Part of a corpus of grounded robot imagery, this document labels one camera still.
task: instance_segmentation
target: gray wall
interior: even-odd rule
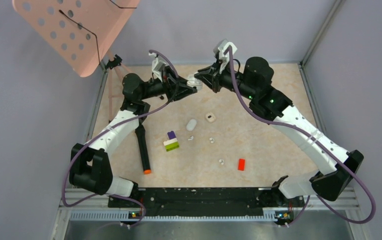
[[[48,239],[101,71],[80,78],[0,1],[0,240]]]
[[[307,72],[328,135],[365,155],[358,175],[378,203],[370,227],[382,239],[382,1],[346,1]],[[370,203],[356,190],[368,214]]]
[[[149,49],[174,63],[213,62],[228,38],[236,57],[298,62],[334,0],[141,0],[113,45],[127,64],[150,64]]]

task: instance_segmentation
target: hole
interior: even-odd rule
[[[50,14],[50,15],[53,15],[53,14],[54,14],[54,8],[51,7],[51,6],[49,6],[49,7],[47,7],[46,12],[47,12],[48,14]]]
[[[52,39],[56,39],[56,38],[57,38],[57,34],[56,34],[54,31],[50,32],[49,36],[50,36]]]
[[[21,6],[25,11],[30,11],[30,3],[24,2]]]
[[[45,20],[43,19],[43,18],[38,18],[38,25],[39,26],[44,26],[44,24],[45,24]]]

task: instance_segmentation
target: robotic arm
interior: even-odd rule
[[[196,79],[201,80],[215,93],[219,92],[221,88],[234,92],[230,70],[225,67],[229,61],[233,60],[224,53],[229,46],[232,46],[234,53],[236,47],[233,43],[226,39],[221,41],[214,48],[216,62],[194,74]],[[278,188],[288,199],[317,194],[326,200],[335,201],[352,177],[334,159],[322,151],[311,138],[315,137],[316,141],[327,147],[354,173],[362,163],[363,155],[358,150],[349,152],[333,143],[307,121],[286,95],[272,87],[274,71],[265,59],[257,56],[251,57],[246,61],[244,71],[234,74],[239,92],[243,97],[251,100],[249,108],[253,113],[268,121],[294,125],[312,135],[307,137],[293,128],[273,126],[289,137],[319,168],[318,171],[300,176],[284,176],[276,181],[273,187]]]
[[[137,74],[129,73],[123,78],[123,95],[125,98],[122,107],[113,121],[101,131],[101,133],[105,133],[90,144],[74,162],[69,174],[69,182],[72,185],[98,195],[129,197],[137,184],[113,176],[109,158],[133,130],[138,137],[144,173],[146,171],[150,173],[145,128],[142,125],[146,117],[131,120],[116,128],[114,126],[138,115],[148,113],[150,105],[143,102],[144,99],[166,94],[169,102],[174,102],[197,92],[196,88],[187,85],[186,79],[177,75],[174,69],[167,64],[167,61],[160,59],[160,56],[155,53],[150,55],[155,57],[152,71],[157,77],[143,81]],[[83,144],[77,143],[72,148],[71,159],[83,146]]]

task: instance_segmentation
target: red rectangle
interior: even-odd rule
[[[245,159],[240,158],[238,163],[238,170],[243,171],[245,169]]]

